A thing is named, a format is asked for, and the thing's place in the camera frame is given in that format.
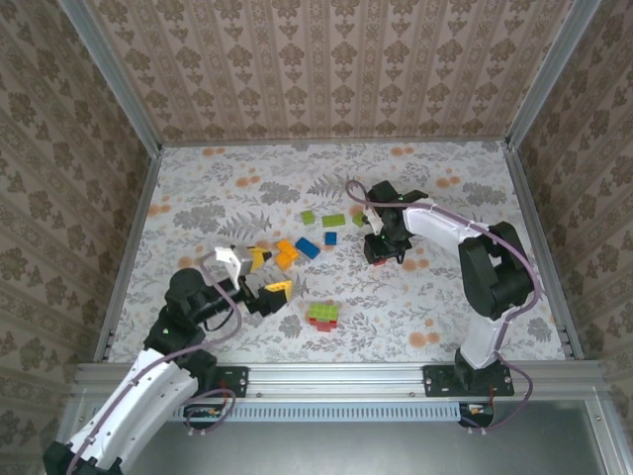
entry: wall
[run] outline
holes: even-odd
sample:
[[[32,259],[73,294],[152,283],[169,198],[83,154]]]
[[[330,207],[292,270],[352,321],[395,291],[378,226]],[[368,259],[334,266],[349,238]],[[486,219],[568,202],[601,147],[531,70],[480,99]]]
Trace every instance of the wall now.
[[[519,153],[587,357],[633,434],[633,2],[603,1]]]
[[[35,473],[92,357],[146,152],[54,1],[0,2],[0,473]]]
[[[502,136],[572,0],[90,0],[164,142]]]

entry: green lego brick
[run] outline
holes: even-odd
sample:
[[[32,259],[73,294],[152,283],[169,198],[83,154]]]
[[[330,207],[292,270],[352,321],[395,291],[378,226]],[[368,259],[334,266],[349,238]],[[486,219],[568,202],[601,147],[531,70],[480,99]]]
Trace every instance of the green lego brick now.
[[[362,228],[363,226],[365,226],[365,221],[363,220],[363,218],[365,218],[365,215],[362,211],[360,213],[356,213],[354,215],[354,218],[352,218],[352,223],[354,223],[357,227]]]
[[[338,320],[338,308],[333,305],[311,304],[308,316],[318,322],[336,322]]]
[[[312,210],[303,211],[301,213],[301,221],[304,222],[304,225],[311,225],[316,219]]]
[[[333,228],[334,226],[343,226],[345,224],[345,215],[323,216],[324,228]]]

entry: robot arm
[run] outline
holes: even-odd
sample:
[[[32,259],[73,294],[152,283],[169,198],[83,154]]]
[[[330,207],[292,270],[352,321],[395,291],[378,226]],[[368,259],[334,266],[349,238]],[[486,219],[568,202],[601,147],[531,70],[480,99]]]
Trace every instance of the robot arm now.
[[[269,284],[260,288],[256,296],[246,285],[245,275],[271,257],[265,249],[223,247],[216,249],[216,256],[229,274],[229,278],[218,285],[249,313],[259,312],[266,317],[290,299],[292,281]],[[106,404],[67,444],[54,442],[46,450],[47,475],[66,475],[77,450],[86,440],[89,444],[73,473],[130,473],[136,457],[174,411],[192,396],[223,386],[223,374],[228,373],[222,373],[217,359],[204,349],[159,362],[135,383],[144,368],[175,351],[201,343],[206,335],[200,324],[229,309],[226,299],[215,287],[206,285],[202,274],[193,268],[179,270],[172,276],[165,301],[144,342],[144,349]],[[125,390],[128,394],[120,404],[113,406]],[[93,428],[104,418],[105,422],[91,438]]]
[[[523,256],[525,251],[514,227],[501,222],[457,224],[433,211],[434,202],[420,191],[398,193],[389,181],[378,183],[367,193],[369,201],[381,204],[400,203],[398,207],[365,210],[373,233],[365,236],[365,256],[377,264],[394,257],[405,260],[411,249],[409,238],[422,236],[458,255],[462,269],[464,293],[473,309],[480,314],[471,319],[464,343],[456,354],[456,373],[469,389],[478,373],[497,363],[496,345],[507,313],[525,303],[534,286],[523,264],[505,247],[471,228],[487,230],[510,243]],[[423,203],[421,207],[402,207],[402,203]]]

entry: gray leaf pattern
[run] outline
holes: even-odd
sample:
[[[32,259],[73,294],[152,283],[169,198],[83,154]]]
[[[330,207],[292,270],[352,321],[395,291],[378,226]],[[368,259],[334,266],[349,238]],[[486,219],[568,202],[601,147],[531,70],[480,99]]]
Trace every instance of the gray leaf pattern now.
[[[351,177],[368,187],[389,179],[400,191],[419,189],[477,221],[508,221],[530,248],[498,143],[167,147],[110,359],[134,359],[179,268],[196,266],[215,246],[260,245],[276,253],[276,241],[305,237],[320,247],[316,259],[301,255],[284,272],[271,259],[248,275],[254,290],[292,280],[292,298],[265,319],[245,313],[241,332],[214,348],[220,361],[452,360],[476,317],[457,257],[414,237],[403,265],[369,266],[363,243],[370,229],[352,223],[362,207],[343,188]],[[313,225],[301,221],[305,210],[315,213]],[[325,230],[320,218],[336,213],[346,224]],[[336,246],[324,245],[325,231],[338,234]],[[221,264],[211,268],[226,278]],[[337,329],[322,333],[309,324],[312,303],[338,307]],[[502,351],[515,360],[564,357],[547,299],[510,327]]]

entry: floral tablecloth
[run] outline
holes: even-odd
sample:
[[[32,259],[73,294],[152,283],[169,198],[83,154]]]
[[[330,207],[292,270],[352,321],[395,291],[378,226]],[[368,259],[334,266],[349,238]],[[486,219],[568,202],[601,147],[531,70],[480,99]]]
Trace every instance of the floral tablecloth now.
[[[498,143],[421,142],[250,145],[167,148],[110,361],[132,361],[154,323],[171,275],[195,266],[217,245],[306,237],[321,248],[285,273],[273,260],[248,278],[251,288],[292,279],[290,304],[262,319],[246,315],[240,333],[212,352],[229,362],[363,362],[452,360],[475,312],[462,291],[456,255],[421,237],[403,265],[369,266],[351,217],[360,209],[343,191],[355,177],[369,188],[389,179],[397,190],[419,189],[439,204],[486,223],[518,229],[534,262]],[[304,210],[317,215],[305,226]],[[321,216],[342,213],[336,246],[323,245]],[[220,265],[214,274],[225,278]],[[338,328],[309,325],[312,302],[339,307]],[[562,359],[547,300],[511,327],[502,352],[517,360]]]

